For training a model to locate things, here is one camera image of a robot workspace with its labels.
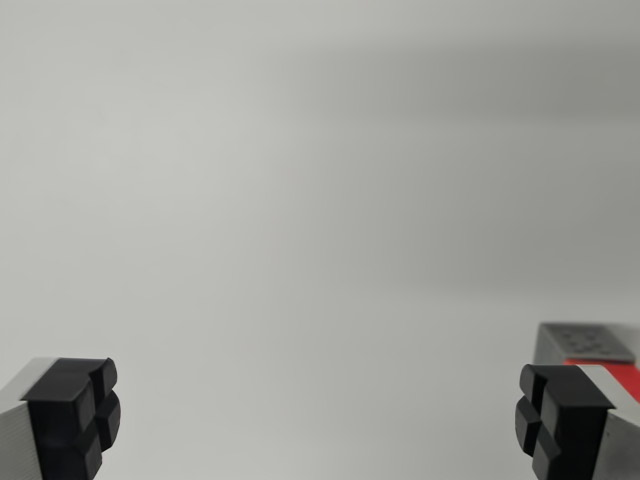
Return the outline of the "black-padded silver gripper left finger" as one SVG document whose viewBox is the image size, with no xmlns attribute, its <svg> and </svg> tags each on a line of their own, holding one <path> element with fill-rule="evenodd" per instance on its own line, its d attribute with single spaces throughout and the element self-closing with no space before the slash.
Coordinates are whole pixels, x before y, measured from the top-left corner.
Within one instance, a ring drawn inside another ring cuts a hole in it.
<svg viewBox="0 0 640 480">
<path fill-rule="evenodd" d="M 116 441 L 114 361 L 34 358 L 1 388 L 1 477 L 96 477 Z"/>
</svg>

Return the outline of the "black-padded silver gripper right finger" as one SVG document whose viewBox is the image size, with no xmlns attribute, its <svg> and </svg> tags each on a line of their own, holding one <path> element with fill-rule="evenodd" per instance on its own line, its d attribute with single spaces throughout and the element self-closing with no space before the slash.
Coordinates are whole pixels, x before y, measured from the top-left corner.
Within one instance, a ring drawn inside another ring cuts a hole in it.
<svg viewBox="0 0 640 480">
<path fill-rule="evenodd" d="M 639 369 L 527 364 L 515 432 L 538 479 L 639 477 Z"/>
</svg>

